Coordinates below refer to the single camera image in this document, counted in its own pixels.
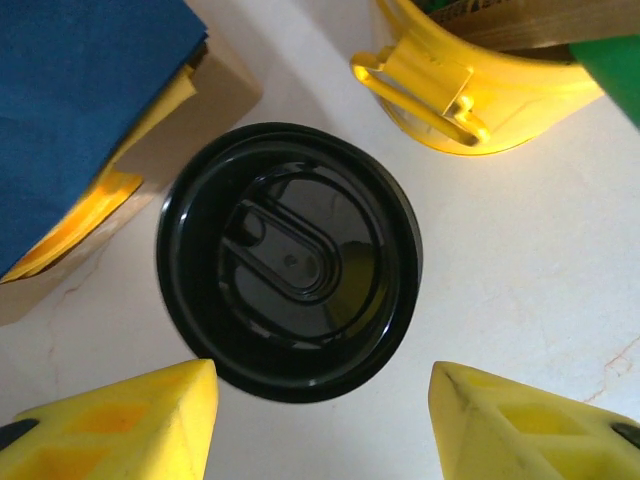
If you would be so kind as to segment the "green wrapped straw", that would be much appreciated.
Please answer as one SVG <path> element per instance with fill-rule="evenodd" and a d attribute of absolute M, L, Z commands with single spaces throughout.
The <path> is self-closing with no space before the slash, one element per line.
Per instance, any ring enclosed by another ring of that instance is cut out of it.
<path fill-rule="evenodd" d="M 640 131 L 640 34 L 572 43 L 569 50 Z"/>

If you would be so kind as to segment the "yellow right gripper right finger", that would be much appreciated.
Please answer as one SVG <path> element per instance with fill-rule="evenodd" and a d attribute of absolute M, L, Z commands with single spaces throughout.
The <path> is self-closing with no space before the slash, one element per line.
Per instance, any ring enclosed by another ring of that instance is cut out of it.
<path fill-rule="evenodd" d="M 640 423 L 453 362 L 428 408 L 444 480 L 640 480 Z"/>

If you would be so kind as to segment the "blue paper napkin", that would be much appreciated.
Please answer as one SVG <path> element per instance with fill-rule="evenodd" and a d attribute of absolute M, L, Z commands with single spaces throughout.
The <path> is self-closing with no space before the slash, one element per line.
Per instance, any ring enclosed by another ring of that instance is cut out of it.
<path fill-rule="evenodd" d="M 0 276 L 207 37 L 185 0 L 0 0 Z"/>

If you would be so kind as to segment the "yellow paper napkin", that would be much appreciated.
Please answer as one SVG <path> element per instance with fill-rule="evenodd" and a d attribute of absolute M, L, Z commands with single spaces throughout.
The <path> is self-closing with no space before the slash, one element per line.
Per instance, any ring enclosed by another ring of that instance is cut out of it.
<path fill-rule="evenodd" d="M 34 276 L 68 254 L 113 214 L 142 185 L 139 174 L 115 168 L 121 157 L 155 126 L 197 93 L 191 77 L 195 68 L 185 65 L 130 130 L 96 180 L 65 217 L 32 247 L 2 278 L 0 284 Z"/>

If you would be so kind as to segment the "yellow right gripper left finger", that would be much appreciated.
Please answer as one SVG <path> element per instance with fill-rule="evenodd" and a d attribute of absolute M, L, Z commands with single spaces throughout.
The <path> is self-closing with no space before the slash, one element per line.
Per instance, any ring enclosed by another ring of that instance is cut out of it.
<path fill-rule="evenodd" d="M 31 408 L 0 426 L 0 480 L 204 480 L 217 407 L 190 360 Z"/>

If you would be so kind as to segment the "cardboard napkin box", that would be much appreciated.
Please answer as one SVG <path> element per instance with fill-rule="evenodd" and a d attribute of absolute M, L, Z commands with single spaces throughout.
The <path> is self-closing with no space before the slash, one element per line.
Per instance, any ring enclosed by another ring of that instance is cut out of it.
<path fill-rule="evenodd" d="M 90 255 L 146 207 L 205 143 L 223 134 L 260 100 L 260 84 L 223 38 L 213 38 L 191 61 L 197 93 L 133 145 L 116 163 L 144 182 L 68 254 L 40 273 L 0 284 L 0 326 L 19 321 Z"/>

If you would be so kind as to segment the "yellow metal bucket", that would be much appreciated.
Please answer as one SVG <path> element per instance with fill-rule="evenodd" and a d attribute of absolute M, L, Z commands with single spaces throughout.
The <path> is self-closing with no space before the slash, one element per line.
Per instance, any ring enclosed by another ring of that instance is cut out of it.
<path fill-rule="evenodd" d="M 449 33 L 413 0 L 370 0 L 375 51 L 354 77 L 410 137 L 480 156 L 515 148 L 603 96 L 579 64 L 493 52 Z"/>

